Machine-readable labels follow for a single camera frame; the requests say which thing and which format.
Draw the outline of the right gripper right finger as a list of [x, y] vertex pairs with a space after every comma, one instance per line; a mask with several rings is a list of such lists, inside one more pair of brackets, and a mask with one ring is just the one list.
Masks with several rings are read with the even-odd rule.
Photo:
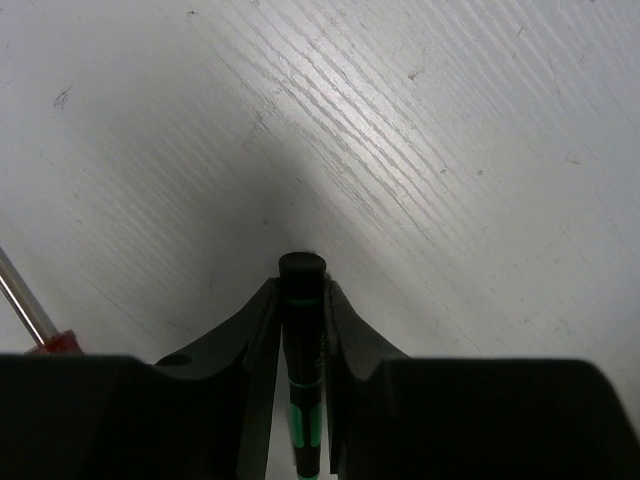
[[330, 470], [341, 479], [635, 479], [639, 441], [592, 363], [412, 358], [325, 290]]

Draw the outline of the blue red handled screwdriver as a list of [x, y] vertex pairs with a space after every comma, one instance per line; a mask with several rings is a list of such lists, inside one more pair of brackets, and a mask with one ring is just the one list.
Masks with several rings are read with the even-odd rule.
[[55, 327], [4, 250], [1, 250], [1, 291], [35, 343], [29, 355], [83, 353], [73, 331], [59, 331]]

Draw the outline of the green black precision screwdriver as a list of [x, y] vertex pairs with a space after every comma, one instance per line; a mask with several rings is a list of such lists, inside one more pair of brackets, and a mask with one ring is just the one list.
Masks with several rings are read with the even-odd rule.
[[320, 474], [323, 297], [326, 262], [311, 252], [279, 260], [278, 312], [289, 383], [290, 435], [299, 479]]

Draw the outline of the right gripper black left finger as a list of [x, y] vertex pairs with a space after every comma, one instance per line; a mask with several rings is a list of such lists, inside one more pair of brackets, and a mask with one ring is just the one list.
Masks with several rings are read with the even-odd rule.
[[5, 479], [262, 479], [280, 333], [278, 287], [148, 364], [129, 356], [5, 355]]

